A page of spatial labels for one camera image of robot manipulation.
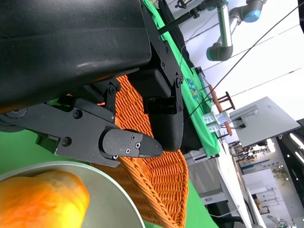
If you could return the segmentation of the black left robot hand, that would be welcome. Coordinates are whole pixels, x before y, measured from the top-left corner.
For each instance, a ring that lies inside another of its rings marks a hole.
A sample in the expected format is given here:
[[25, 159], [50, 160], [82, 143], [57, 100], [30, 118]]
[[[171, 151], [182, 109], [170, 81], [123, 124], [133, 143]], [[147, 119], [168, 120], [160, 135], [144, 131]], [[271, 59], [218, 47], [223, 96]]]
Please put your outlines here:
[[[110, 167], [182, 143], [183, 75], [141, 0], [3, 0], [0, 129], [30, 130], [50, 152]], [[115, 124], [119, 76], [143, 100], [152, 136]]]

